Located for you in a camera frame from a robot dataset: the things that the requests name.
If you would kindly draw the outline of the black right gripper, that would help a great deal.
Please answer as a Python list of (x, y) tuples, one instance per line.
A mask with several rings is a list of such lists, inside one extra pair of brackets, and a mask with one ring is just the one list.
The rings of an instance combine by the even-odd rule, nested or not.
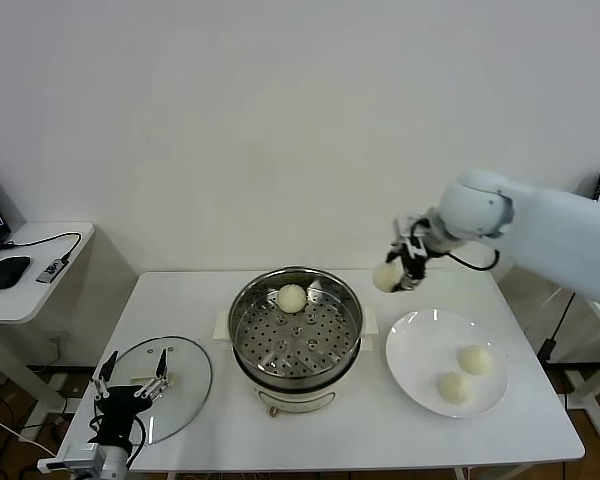
[(398, 284), (399, 291), (413, 291), (426, 278), (429, 253), (424, 239), (430, 232), (430, 222), (425, 217), (409, 215), (394, 219), (395, 241), (391, 243), (384, 262), (401, 260), (404, 274)]

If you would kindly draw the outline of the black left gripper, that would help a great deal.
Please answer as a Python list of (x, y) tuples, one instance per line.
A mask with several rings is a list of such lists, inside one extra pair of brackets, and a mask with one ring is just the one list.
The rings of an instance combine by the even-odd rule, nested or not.
[(114, 351), (104, 362), (92, 384), (96, 390), (95, 399), (103, 415), (98, 428), (99, 444), (130, 444), (134, 419), (152, 406), (150, 398), (158, 398), (169, 386), (167, 373), (167, 349), (160, 355), (154, 377), (144, 386), (113, 386), (108, 391), (118, 351)]

